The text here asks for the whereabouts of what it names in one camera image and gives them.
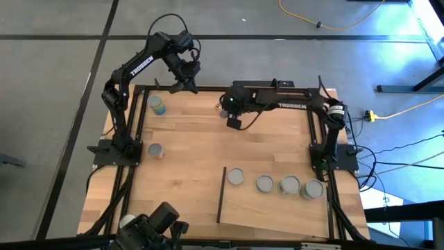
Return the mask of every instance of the black stripe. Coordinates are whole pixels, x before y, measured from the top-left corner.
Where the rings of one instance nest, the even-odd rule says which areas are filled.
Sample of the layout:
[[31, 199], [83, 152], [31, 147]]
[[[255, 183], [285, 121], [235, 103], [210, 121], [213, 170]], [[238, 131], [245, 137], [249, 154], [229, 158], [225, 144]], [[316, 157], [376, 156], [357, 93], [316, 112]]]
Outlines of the black stripe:
[[[193, 35], [199, 40], [349, 40], [426, 43], [423, 35]], [[109, 35], [109, 40], [145, 40], [146, 35]]]
[[[199, 40], [320, 40], [426, 43], [423, 35], [194, 35]], [[102, 35], [0, 35], [0, 40], [101, 40]], [[108, 40], [145, 40], [146, 35], [108, 35]]]
[[88, 78], [88, 82], [86, 83], [85, 90], [83, 91], [83, 95], [80, 99], [80, 103], [78, 105], [78, 109], [76, 112], [76, 116], [74, 118], [74, 122], [71, 126], [71, 130], [69, 132], [67, 141], [65, 143], [65, 150], [59, 159], [59, 163], [56, 169], [57, 175], [55, 176], [55, 180], [52, 185], [51, 194], [49, 195], [48, 202], [46, 204], [46, 208], [44, 210], [44, 214], [42, 217], [42, 221], [38, 228], [37, 240], [43, 240], [46, 238], [46, 234], [48, 233], [49, 226], [51, 225], [51, 220], [54, 214], [54, 210], [57, 206], [58, 197], [60, 196], [60, 191], [63, 186], [63, 182], [65, 180], [65, 176], [67, 174], [69, 161], [72, 157], [72, 152], [74, 150], [74, 145], [76, 144], [78, 132], [80, 130], [80, 125], [83, 121], [83, 115], [85, 114], [85, 110], [89, 101], [89, 96], [91, 95], [92, 86], [94, 84], [94, 79], [97, 75], [97, 69], [99, 68], [100, 61], [102, 59], [103, 51], [106, 45], [106, 37], [110, 33], [112, 21], [114, 20], [114, 16], [116, 14], [117, 6], [119, 5], [119, 0], [114, 0], [112, 2], [110, 14], [108, 15], [108, 19], [106, 21], [105, 28], [103, 29], [103, 34], [101, 41], [99, 43], [99, 47], [97, 48], [96, 55], [94, 57], [94, 61], [91, 66], [90, 75]]
[[0, 35], [0, 40], [100, 40], [102, 35]]

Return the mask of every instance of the black cable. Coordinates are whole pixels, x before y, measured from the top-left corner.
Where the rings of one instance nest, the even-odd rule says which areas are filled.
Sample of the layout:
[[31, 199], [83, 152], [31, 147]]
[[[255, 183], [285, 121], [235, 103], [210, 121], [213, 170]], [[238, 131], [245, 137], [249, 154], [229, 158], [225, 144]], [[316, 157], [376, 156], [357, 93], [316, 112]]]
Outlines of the black cable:
[[361, 184], [361, 186], [359, 187], [359, 189], [362, 189], [363, 186], [367, 185], [368, 181], [370, 180], [370, 176], [372, 176], [373, 173], [375, 172], [377, 159], [376, 159], [376, 155], [375, 155], [375, 153], [373, 152], [373, 150], [371, 150], [371, 149], [369, 149], [368, 147], [365, 147], [365, 146], [360, 146], [360, 145], [357, 145], [357, 146], [358, 146], [358, 147], [361, 147], [361, 148], [363, 148], [363, 149], [367, 149], [367, 150], [369, 150], [369, 152], [372, 153], [373, 158], [375, 159], [375, 160], [373, 161], [373, 167], [371, 168], [370, 173], [368, 174], [368, 178], [367, 178], [367, 179]]
[[106, 133], [103, 133], [102, 136], [109, 134], [112, 130], [114, 130], [114, 126], [112, 126], [112, 128], [109, 131], [107, 131]]
[[114, 123], [114, 117], [113, 116], [111, 116], [111, 122], [112, 122], [112, 128], [108, 132], [102, 134], [102, 136], [105, 136], [105, 135], [109, 134], [116, 127], [116, 124]]
[[248, 128], [250, 128], [251, 125], [253, 125], [253, 124], [256, 122], [257, 118], [259, 118], [259, 116], [262, 114], [262, 112], [264, 112], [265, 108], [266, 108], [268, 105], [270, 105], [270, 104], [271, 104], [271, 103], [265, 105], [264, 109], [261, 110], [260, 112], [258, 112], [258, 114], [256, 115], [256, 117], [252, 120], [252, 122], [251, 122], [249, 125], [247, 125], [245, 128], [240, 128], [239, 130], [240, 130], [240, 131], [244, 131], [244, 130], [247, 130]]
[[364, 128], [364, 119], [361, 119], [361, 129], [359, 130], [359, 133], [356, 135], [356, 138], [358, 138], [358, 136], [361, 135], [363, 128]]
[[318, 80], [319, 80], [319, 85], [322, 87], [322, 89], [324, 90], [325, 94], [326, 94], [329, 98], [332, 98], [332, 96], [330, 96], [330, 94], [328, 94], [327, 90], [325, 89], [324, 83], [322, 83], [321, 76], [318, 76]]
[[219, 97], [219, 103], [222, 105], [222, 99], [223, 99], [223, 97], [224, 97], [225, 95], [224, 94], [222, 94], [220, 97]]
[[[366, 177], [367, 176], [358, 176], [357, 178], [366, 178]], [[370, 177], [374, 178], [373, 183], [371, 185], [369, 185], [365, 190], [359, 190], [359, 192], [365, 192], [365, 191], [373, 188], [373, 186], [376, 184], [376, 181], [377, 181], [376, 177], [375, 176], [370, 176]]]
[[[401, 147], [394, 147], [394, 148], [392, 148], [392, 149], [381, 150], [381, 151], [379, 151], [379, 152], [376, 152], [375, 154], [379, 154], [379, 153], [383, 153], [383, 152], [387, 152], [387, 151], [393, 151], [393, 150], [395, 150], [395, 149], [402, 149], [402, 148], [405, 148], [405, 147], [408, 147], [408, 146], [413, 146], [413, 145], [419, 144], [419, 143], [421, 143], [421, 142], [425, 142], [425, 141], [428, 141], [428, 140], [432, 140], [432, 139], [434, 139], [434, 138], [438, 138], [438, 137], [440, 137], [440, 136], [444, 136], [444, 134], [435, 135], [435, 136], [432, 136], [432, 137], [430, 137], [430, 138], [423, 139], [423, 140], [420, 140], [420, 141], [417, 141], [417, 142], [414, 142], [414, 143], [411, 143], [411, 144], [406, 144], [406, 145], [401, 146]], [[367, 155], [367, 156], [361, 157], [360, 160], [361, 160], [361, 159], [364, 159], [364, 158], [367, 158], [367, 157], [369, 157], [369, 156], [371, 156], [371, 155]]]
[[[367, 164], [364, 164], [364, 163], [362, 163], [362, 162], [360, 162], [360, 161], [358, 161], [358, 163], [361, 163], [362, 165], [364, 165], [364, 166], [366, 166], [366, 167], [368, 167], [369, 169], [372, 169], [370, 166], [368, 166]], [[388, 217], [387, 216], [387, 212], [386, 212], [386, 209], [387, 209], [387, 207], [388, 207], [388, 205], [387, 205], [387, 196], [386, 196], [386, 188], [384, 187], [384, 183], [382, 182], [382, 180], [381, 180], [381, 178], [379, 177], [379, 175], [377, 174], [377, 173], [375, 173], [375, 175], [376, 175], [376, 177], [377, 177], [377, 179], [380, 181], [380, 183], [381, 183], [381, 186], [382, 186], [382, 191], [384, 192], [384, 203], [385, 203], [385, 207], [384, 207], [384, 214], [386, 215], [386, 217]], [[392, 233], [392, 234], [394, 234], [394, 235], [396, 235], [398, 238], [400, 238], [408, 247], [410, 247], [410, 245], [409, 245], [409, 243], [407, 243], [407, 241], [406, 240], [404, 240], [400, 235], [397, 235], [396, 233], [394, 233], [392, 230], [391, 230], [391, 228], [390, 228], [390, 222], [388, 223], [388, 230]]]
[[97, 172], [98, 170], [102, 169], [102, 167], [104, 167], [104, 165], [97, 166], [97, 168], [95, 170], [93, 170], [91, 172], [91, 174], [89, 174], [88, 179], [86, 180], [86, 193], [88, 193], [89, 181], [91, 180], [91, 177], [94, 175], [95, 172]]
[[244, 130], [246, 130], [246, 129], [248, 129], [248, 128], [250, 128], [251, 127], [251, 125], [253, 125], [255, 122], [256, 122], [256, 120], [257, 120], [257, 118], [259, 118], [259, 116], [271, 105], [271, 104], [274, 104], [274, 103], [278, 103], [278, 102], [280, 102], [280, 101], [284, 101], [285, 99], [287, 99], [287, 98], [282, 98], [282, 99], [279, 99], [279, 100], [277, 100], [277, 101], [274, 101], [274, 102], [272, 102], [272, 103], [268, 103], [267, 105], [265, 105], [263, 108], [262, 108], [262, 110], [260, 110], [258, 113], [257, 113], [257, 115], [256, 115], [256, 117], [252, 120], [252, 122], [249, 124], [249, 125], [247, 125], [247, 127], [245, 127], [245, 128], [240, 128], [239, 130], [240, 131], [244, 131]]
[[180, 21], [182, 21], [183, 26], [185, 27], [185, 30], [188, 32], [187, 25], [186, 25], [185, 21], [183, 20], [183, 18], [182, 18], [180, 15], [177, 15], [177, 14], [175, 14], [175, 13], [168, 13], [168, 14], [165, 14], [165, 15], [161, 15], [161, 16], [158, 17], [156, 20], [154, 20], [154, 22], [150, 25], [150, 28], [148, 29], [148, 34], [146, 35], [146, 43], [145, 43], [145, 49], [144, 49], [145, 51], [147, 51], [147, 48], [148, 48], [148, 42], [149, 42], [149, 38], [150, 38], [150, 34], [151, 34], [151, 29], [153, 28], [154, 24], [155, 24], [157, 21], [161, 20], [162, 18], [164, 18], [164, 17], [168, 17], [168, 16], [175, 16], [175, 17], [178, 17], [178, 18], [180, 19]]
[[195, 50], [197, 51], [197, 56], [196, 56], [196, 57], [193, 57], [193, 55], [191, 55], [191, 56], [193, 57], [193, 59], [194, 59], [195, 61], [197, 61], [197, 60], [199, 60], [199, 58], [200, 58], [200, 51], [202, 50], [202, 45], [200, 44], [199, 39], [197, 39], [197, 38], [195, 38], [195, 37], [192, 37], [192, 38], [193, 38], [193, 40], [197, 41], [197, 43], [199, 44], [199, 49], [197, 49], [197, 48], [193, 48], [193, 49], [195, 49]]
[[[376, 162], [376, 163], [383, 164], [383, 165], [410, 165], [409, 163], [393, 163], [393, 162]], [[444, 170], [444, 167], [432, 167], [432, 166], [417, 165], [417, 164], [410, 165], [410, 166]]]

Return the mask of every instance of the metal can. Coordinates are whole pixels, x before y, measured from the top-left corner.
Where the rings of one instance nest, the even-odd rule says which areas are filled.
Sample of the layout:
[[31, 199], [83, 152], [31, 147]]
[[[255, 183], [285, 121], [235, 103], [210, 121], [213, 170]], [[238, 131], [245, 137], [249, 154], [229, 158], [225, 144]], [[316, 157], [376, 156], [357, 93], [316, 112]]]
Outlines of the metal can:
[[165, 151], [161, 144], [153, 143], [148, 147], [148, 154], [157, 159], [162, 159], [164, 157]]
[[281, 194], [296, 194], [299, 192], [300, 182], [296, 176], [287, 176], [279, 182], [278, 190]]
[[301, 187], [299, 193], [304, 199], [317, 199], [324, 193], [324, 185], [318, 180], [310, 180]]
[[271, 192], [273, 190], [273, 178], [268, 175], [261, 175], [256, 180], [256, 187], [260, 192]]
[[235, 167], [228, 173], [228, 181], [233, 185], [241, 185], [244, 181], [244, 171]]
[[166, 111], [164, 102], [157, 95], [153, 95], [148, 98], [148, 105], [156, 115], [162, 115]]

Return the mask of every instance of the gray floor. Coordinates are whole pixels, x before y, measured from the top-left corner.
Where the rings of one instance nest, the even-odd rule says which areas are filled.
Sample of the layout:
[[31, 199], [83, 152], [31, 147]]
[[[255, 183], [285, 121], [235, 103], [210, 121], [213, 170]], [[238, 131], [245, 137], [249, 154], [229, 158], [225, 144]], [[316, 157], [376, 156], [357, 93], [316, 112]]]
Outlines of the gray floor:
[[[6, 0], [0, 3], [0, 34], [101, 34], [112, 1]], [[345, 26], [376, 3], [342, 0], [289, 1], [285, 8], [330, 26]], [[277, 1], [184, 2], [121, 0], [111, 34], [145, 34], [159, 15], [182, 15], [194, 34], [294, 35], [420, 35], [415, 17], [405, 3], [386, 3], [360, 26], [345, 32], [316, 29], [285, 15]], [[177, 33], [178, 20], [169, 17], [155, 30]], [[25, 168], [0, 166], [0, 242], [33, 237], [49, 183], [62, 152], [78, 100], [85, 87], [98, 41], [0, 41], [0, 152], [26, 159]], [[108, 41], [91, 99], [80, 129], [55, 211], [49, 237], [75, 235], [85, 198], [85, 181], [103, 129], [106, 107], [100, 93], [112, 70], [142, 49], [143, 41]], [[438, 67], [427, 43], [351, 41], [202, 41], [201, 85], [229, 85], [233, 80], [295, 81], [300, 87], [317, 86], [317, 75], [336, 88], [353, 117], [371, 109], [389, 115], [431, 95], [377, 94], [379, 84], [413, 85]], [[162, 62], [154, 62], [133, 83], [170, 85], [173, 77]], [[399, 117], [364, 124], [358, 143], [374, 151], [388, 149], [440, 133], [443, 100]], [[378, 155], [378, 160], [413, 162], [439, 152], [443, 138]], [[442, 165], [443, 157], [427, 162]], [[378, 166], [378, 170], [387, 169]], [[413, 202], [444, 199], [444, 173], [407, 168], [381, 175], [387, 192]]]

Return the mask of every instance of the robotic arm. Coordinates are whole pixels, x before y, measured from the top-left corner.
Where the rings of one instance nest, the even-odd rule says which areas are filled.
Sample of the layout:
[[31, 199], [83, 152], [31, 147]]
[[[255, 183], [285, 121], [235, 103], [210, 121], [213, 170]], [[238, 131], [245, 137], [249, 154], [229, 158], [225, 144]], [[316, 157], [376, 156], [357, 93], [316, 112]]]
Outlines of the robotic arm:
[[[178, 56], [186, 51], [191, 51], [192, 61], [187, 62]], [[189, 90], [197, 94], [194, 77], [200, 70], [199, 56], [200, 48], [194, 47], [193, 37], [186, 30], [176, 36], [157, 32], [146, 41], [145, 49], [113, 71], [111, 79], [105, 84], [102, 99], [110, 110], [115, 133], [111, 141], [102, 140], [97, 147], [88, 147], [96, 154], [94, 164], [136, 165], [139, 162], [142, 146], [130, 137], [124, 113], [128, 108], [128, 87], [131, 80], [154, 60], [161, 58], [178, 81], [171, 86], [170, 93]]]
[[[328, 164], [337, 163], [339, 131], [345, 126], [347, 106], [333, 98], [325, 98], [318, 88], [281, 87], [282, 81], [273, 79], [269, 87], [254, 86], [252, 82], [233, 82], [233, 85], [221, 97], [222, 109], [228, 112], [227, 126], [245, 130], [264, 111], [275, 108], [309, 110], [316, 113], [327, 125], [328, 133], [322, 144], [310, 149], [313, 166], [327, 169]], [[243, 113], [258, 112], [255, 120], [245, 128], [241, 128], [238, 116]]]

